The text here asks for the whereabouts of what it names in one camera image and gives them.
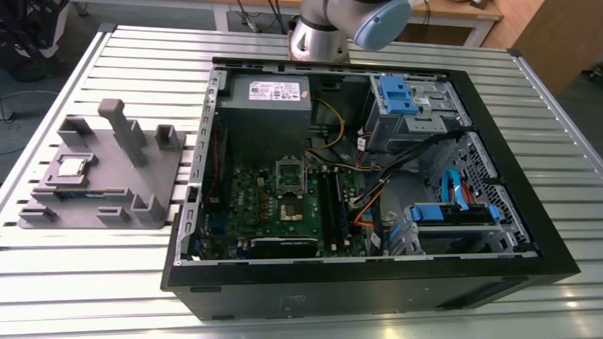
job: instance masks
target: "metal work table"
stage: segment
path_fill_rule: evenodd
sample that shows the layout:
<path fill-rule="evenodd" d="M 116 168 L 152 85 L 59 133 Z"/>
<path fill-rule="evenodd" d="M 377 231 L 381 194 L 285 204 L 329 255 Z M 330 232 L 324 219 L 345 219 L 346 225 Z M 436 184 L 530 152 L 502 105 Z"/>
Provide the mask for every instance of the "metal work table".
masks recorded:
<path fill-rule="evenodd" d="M 169 226 L 136 230 L 22 230 L 14 226 L 43 173 L 65 116 L 108 126 L 96 108 L 126 103 L 142 129 L 173 124 L 186 146 L 170 212 L 184 183 L 210 58 L 286 58 L 277 35 L 120 26 L 96 34 L 0 189 L 0 336 L 165 338 L 590 338 L 603 333 L 601 159 L 521 58 L 494 49 L 393 44 L 350 46 L 354 63 L 465 71 L 577 260 L 581 273 L 474 310 L 288 320 L 198 322 L 158 289 Z"/>

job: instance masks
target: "motherboard chip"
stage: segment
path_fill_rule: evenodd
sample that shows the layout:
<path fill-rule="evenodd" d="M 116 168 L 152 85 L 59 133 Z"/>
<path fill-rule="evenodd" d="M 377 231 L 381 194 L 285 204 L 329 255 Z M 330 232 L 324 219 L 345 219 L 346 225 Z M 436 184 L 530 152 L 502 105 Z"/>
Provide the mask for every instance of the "motherboard chip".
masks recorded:
<path fill-rule="evenodd" d="M 286 198 L 278 200 L 280 221 L 302 220 L 302 199 Z"/>

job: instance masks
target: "black cable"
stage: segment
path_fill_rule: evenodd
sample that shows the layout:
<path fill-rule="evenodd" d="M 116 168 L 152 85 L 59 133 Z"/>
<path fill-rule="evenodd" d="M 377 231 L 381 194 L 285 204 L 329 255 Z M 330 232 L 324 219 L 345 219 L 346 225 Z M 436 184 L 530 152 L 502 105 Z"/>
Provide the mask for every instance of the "black cable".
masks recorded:
<path fill-rule="evenodd" d="M 422 0 L 425 4 L 425 15 L 422 16 L 422 34 L 426 34 L 429 22 L 430 22 L 430 5 L 428 0 Z"/>
<path fill-rule="evenodd" d="M 380 219 L 380 197 L 374 199 L 374 202 L 370 206 L 370 218 L 373 221 L 373 233 L 378 237 L 380 241 L 377 242 L 378 247 L 370 242 L 370 256 L 381 256 L 382 255 L 382 246 L 384 246 L 384 236 L 385 230 L 382 228 L 382 221 Z"/>
<path fill-rule="evenodd" d="M 241 17 L 242 20 L 245 19 L 245 17 L 246 17 L 246 18 L 257 18 L 257 17 L 261 15 L 261 13 L 254 14 L 253 16 L 249 15 L 249 13 L 245 11 L 245 8 L 242 7 L 241 0 L 236 0 L 236 2 L 238 2 L 238 7 L 240 7 L 240 9 L 241 9 L 242 15 L 240 15 L 237 12 L 234 12 L 234 13 L 238 14 L 238 16 Z"/>
<path fill-rule="evenodd" d="M 280 14 L 280 3 L 278 3 L 278 0 L 274 0 L 274 3 L 276 3 L 276 12 L 278 13 L 280 21 L 282 22 L 282 14 Z"/>
<path fill-rule="evenodd" d="M 273 13 L 274 17 L 277 18 L 280 31 L 282 32 L 282 34 L 286 34 L 286 31 L 284 30 L 284 25 L 282 25 L 282 18 L 278 16 L 278 13 L 276 11 L 274 4 L 272 3 L 272 0 L 268 0 L 268 4 L 270 5 L 272 13 Z"/>
<path fill-rule="evenodd" d="M 373 194 L 373 192 L 378 189 L 380 185 L 385 183 L 385 180 L 388 180 L 389 172 L 394 169 L 401 167 L 406 162 L 413 161 L 422 152 L 429 149 L 436 143 L 440 141 L 457 139 L 465 134 L 465 130 L 452 131 L 445 134 L 436 134 L 433 136 L 429 136 L 426 139 L 424 139 L 420 143 L 416 143 L 413 146 L 410 146 L 408 149 L 405 149 L 396 158 L 382 166 L 382 169 L 378 171 L 378 175 L 376 176 L 376 180 L 370 186 L 370 188 L 366 190 L 365 194 L 361 194 L 354 201 L 362 201 L 369 195 Z"/>
<path fill-rule="evenodd" d="M 416 159 L 422 152 L 432 147 L 436 143 L 440 141 L 457 139 L 460 138 L 466 131 L 458 130 L 452 131 L 445 134 L 434 134 L 433 136 L 429 136 L 426 139 L 424 139 L 420 143 L 416 143 L 412 147 L 409 147 L 405 151 L 402 151 L 396 158 L 386 164 L 378 173 L 378 179 L 384 177 L 385 174 L 388 174 L 389 170 L 393 167 L 398 167 L 404 165 L 406 162 Z"/>
<path fill-rule="evenodd" d="M 329 143 L 329 141 L 328 141 L 328 138 L 324 137 L 324 144 L 326 144 L 326 143 Z M 337 158 L 338 162 L 340 162 L 341 164 L 344 164 L 345 161 L 342 160 L 342 157 L 338 155 L 338 153 L 337 153 L 330 147 L 326 148 L 326 149 L 328 149 L 328 151 L 330 152 L 330 154 L 333 154 L 333 156 Z"/>
<path fill-rule="evenodd" d="M 1 122 L 3 122 L 6 125 L 11 124 L 15 120 L 14 118 L 15 113 L 11 113 L 11 116 L 9 119 L 6 119 L 6 117 L 3 116 L 3 100 L 0 97 L 0 117 L 1 117 Z"/>

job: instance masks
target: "yellow wire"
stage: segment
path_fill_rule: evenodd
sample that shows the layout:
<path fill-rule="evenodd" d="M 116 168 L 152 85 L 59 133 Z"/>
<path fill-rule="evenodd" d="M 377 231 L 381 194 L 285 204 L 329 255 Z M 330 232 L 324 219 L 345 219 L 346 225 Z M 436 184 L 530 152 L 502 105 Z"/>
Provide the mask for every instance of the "yellow wire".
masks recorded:
<path fill-rule="evenodd" d="M 330 106 L 324 100 L 316 99 L 316 98 L 313 98 L 312 100 L 314 100 L 314 101 L 320 102 L 322 105 L 325 105 L 326 108 L 330 110 L 330 112 L 337 116 L 337 120 L 338 120 L 338 135 L 337 135 L 337 138 L 330 143 L 326 143 L 325 145 L 321 145 L 318 147 L 308 148 L 308 150 L 325 150 L 326 148 L 332 147 L 341 140 L 345 121 L 344 121 L 341 115 L 338 114 L 337 110 L 333 108 L 333 106 Z"/>

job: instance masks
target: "blue latch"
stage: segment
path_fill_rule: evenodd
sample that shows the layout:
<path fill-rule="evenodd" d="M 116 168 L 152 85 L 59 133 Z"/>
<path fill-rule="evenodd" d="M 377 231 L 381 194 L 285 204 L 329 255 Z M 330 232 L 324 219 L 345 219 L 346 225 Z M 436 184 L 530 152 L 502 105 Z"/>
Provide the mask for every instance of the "blue latch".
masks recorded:
<path fill-rule="evenodd" d="M 489 206 L 488 210 L 489 210 L 489 214 L 492 215 L 493 222 L 498 222 L 500 221 L 500 210 L 498 210 L 498 208 L 496 206 Z"/>
<path fill-rule="evenodd" d="M 410 208 L 410 216 L 413 221 L 442 221 L 444 214 L 441 207 L 437 205 L 418 205 Z"/>
<path fill-rule="evenodd" d="M 412 114 L 418 113 L 418 108 L 412 102 L 412 90 L 406 86 L 401 76 L 381 76 L 380 92 L 386 105 L 386 113 Z"/>

